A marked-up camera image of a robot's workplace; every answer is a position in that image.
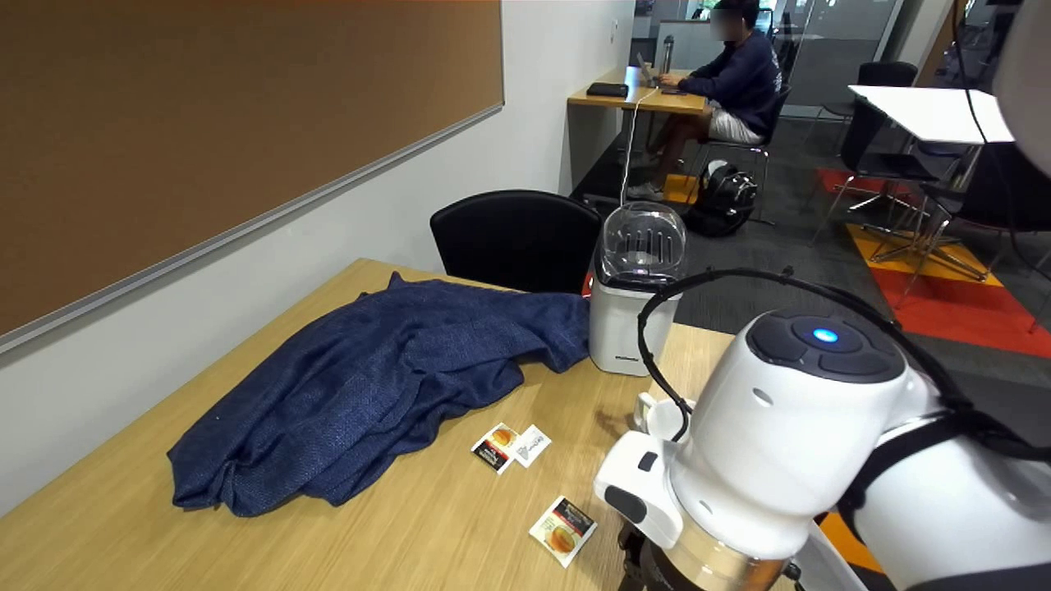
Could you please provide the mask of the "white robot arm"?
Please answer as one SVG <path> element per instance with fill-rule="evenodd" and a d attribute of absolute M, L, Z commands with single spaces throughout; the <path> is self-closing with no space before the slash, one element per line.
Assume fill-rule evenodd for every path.
<path fill-rule="evenodd" d="M 853 294 L 763 311 L 702 390 L 662 393 L 608 450 L 595 496 L 639 539 L 639 572 L 767 591 L 834 513 L 900 591 L 1048 591 L 1051 450 L 975 408 Z"/>

